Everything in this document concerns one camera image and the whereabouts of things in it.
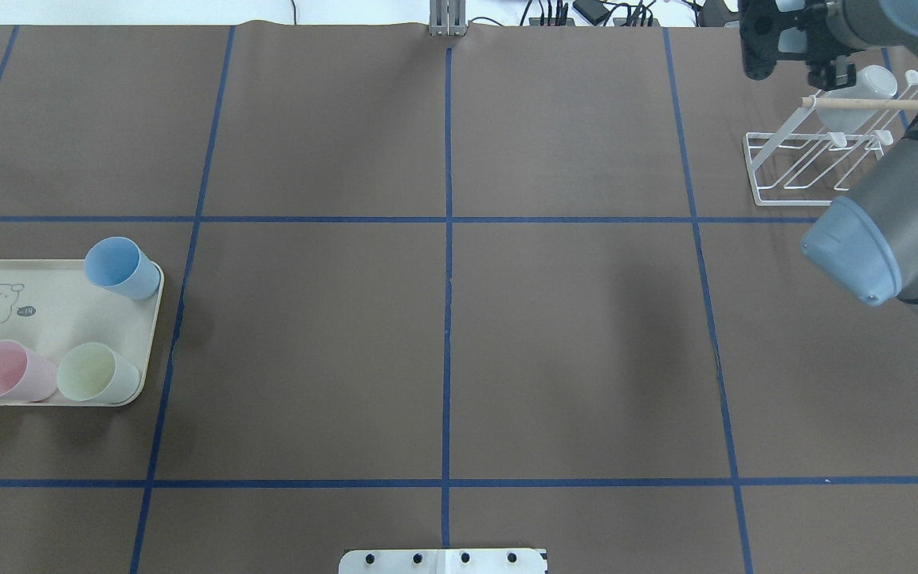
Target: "table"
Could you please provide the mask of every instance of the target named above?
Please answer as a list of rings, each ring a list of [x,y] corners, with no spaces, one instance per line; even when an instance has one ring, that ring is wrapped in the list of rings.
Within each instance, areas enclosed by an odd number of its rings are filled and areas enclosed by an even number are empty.
[[[918,320],[751,205],[806,89],[733,47],[0,28],[0,258],[124,235],[169,286],[131,406],[0,408],[0,573],[918,571]]]

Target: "white wire rack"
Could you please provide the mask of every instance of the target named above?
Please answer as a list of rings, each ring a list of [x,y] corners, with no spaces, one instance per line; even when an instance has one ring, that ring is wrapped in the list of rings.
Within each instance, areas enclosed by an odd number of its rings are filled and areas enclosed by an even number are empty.
[[[746,156],[746,168],[750,175],[750,187],[753,190],[753,201],[757,206],[830,206],[827,199],[775,199],[783,195],[795,194],[810,189],[824,178],[834,178],[832,189],[839,193],[849,191],[853,173],[871,154],[880,159],[885,147],[893,144],[892,133],[885,130],[902,109],[915,109],[918,102],[912,100],[918,94],[918,73],[909,70],[904,74],[906,87],[896,100],[818,100],[823,91],[818,91],[809,98],[802,98],[802,105],[788,116],[779,130],[773,134],[749,132],[743,141],[743,155]],[[801,124],[808,119],[817,106],[826,108],[853,106],[853,108],[880,108],[861,128],[859,134],[828,132],[821,126],[812,134],[797,133]],[[788,156],[783,161],[769,159]],[[787,163],[791,157],[798,159]],[[777,164],[786,164],[780,174],[768,174]]]

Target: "cup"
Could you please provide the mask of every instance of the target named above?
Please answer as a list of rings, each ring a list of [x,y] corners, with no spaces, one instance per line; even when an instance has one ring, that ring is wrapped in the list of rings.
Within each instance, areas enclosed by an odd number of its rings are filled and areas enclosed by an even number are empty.
[[[895,97],[897,91],[899,83],[893,73],[883,66],[868,65],[857,73],[855,86],[827,92],[822,97],[889,100]],[[876,109],[817,108],[817,116],[820,116],[820,121],[828,132],[850,135],[859,133],[859,128],[878,112]]]
[[[66,399],[122,403],[137,392],[139,371],[107,345],[84,343],[62,357],[58,386]]]
[[[58,367],[16,341],[0,341],[0,399],[36,403],[55,392]]]
[[[134,301],[158,290],[161,273],[137,244],[125,237],[102,239],[84,259],[84,275],[91,283]]]

